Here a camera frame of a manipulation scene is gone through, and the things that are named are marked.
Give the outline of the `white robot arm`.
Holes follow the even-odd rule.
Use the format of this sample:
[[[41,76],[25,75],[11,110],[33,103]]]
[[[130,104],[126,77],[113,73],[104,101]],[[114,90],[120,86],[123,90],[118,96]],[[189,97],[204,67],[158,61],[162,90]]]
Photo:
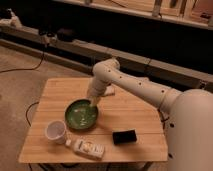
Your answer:
[[[213,93],[179,91],[120,71],[116,59],[94,65],[87,97],[98,102],[115,84],[169,116],[167,171],[213,171]]]

